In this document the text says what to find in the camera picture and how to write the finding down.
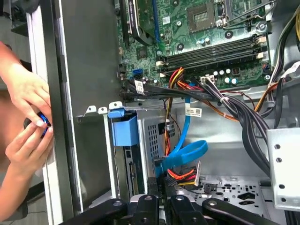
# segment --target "finger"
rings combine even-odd
[[[53,139],[53,128],[50,127],[50,128],[48,128],[41,143],[37,146],[37,148],[31,154],[30,158],[32,160],[39,159],[43,155],[43,153],[47,150],[47,147],[49,146],[52,139]]]
[[[43,164],[45,163],[45,161],[48,158],[50,152],[52,151],[53,144],[54,144],[54,140],[52,139],[49,146],[47,147],[46,151],[41,155],[40,160],[42,161]]]
[[[42,88],[44,89],[44,91],[46,91],[49,94],[49,86],[47,83],[44,83]]]
[[[26,97],[25,100],[27,100],[31,104],[35,105],[44,114],[44,116],[47,119],[51,118],[50,106],[38,94],[32,94],[32,95]]]
[[[38,127],[46,127],[46,124],[44,123],[44,121],[41,120],[41,118],[36,114],[36,112],[33,110],[33,108],[30,106],[30,104],[28,102],[26,102],[25,100],[20,100],[17,103],[15,103],[15,105],[35,125],[37,125]]]
[[[44,89],[38,89],[36,90],[36,93],[48,104],[51,110],[51,102],[50,102],[50,95],[47,93]],[[50,115],[45,115],[46,118],[49,120],[50,124],[52,124],[52,114],[50,112]]]
[[[38,127],[36,131],[27,139],[25,144],[16,152],[18,158],[28,158],[38,145],[42,142],[41,136],[44,132],[43,128]]]
[[[36,90],[36,93],[51,107],[50,95],[44,89]]]
[[[26,143],[27,139],[36,131],[34,123],[29,124],[6,148],[6,154],[15,154]]]

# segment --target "black mount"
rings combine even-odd
[[[22,9],[29,14],[32,14],[39,6],[39,0],[20,0]]]
[[[160,210],[155,196],[135,195],[130,204],[111,199],[61,225],[166,225],[159,219]],[[173,195],[165,213],[170,218],[168,225],[278,225],[219,199],[207,199],[202,207],[195,206],[185,195]]]

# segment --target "barcode sticker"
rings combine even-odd
[[[171,22],[171,19],[169,16],[163,18],[163,25],[169,24],[170,22]]]
[[[144,95],[144,86],[142,81],[135,81],[136,92],[140,95]]]
[[[202,117],[202,109],[186,108],[186,116]]]
[[[291,68],[289,68],[281,77],[286,78],[287,75],[296,72],[299,67],[300,67],[300,61],[295,62],[294,65]]]

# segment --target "motherboard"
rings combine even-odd
[[[119,0],[119,77],[166,87],[211,79],[219,89],[270,80],[264,0]]]

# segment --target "blue sata port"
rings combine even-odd
[[[137,75],[141,75],[141,74],[143,74],[143,69],[134,69],[132,71],[133,76],[137,76]]]

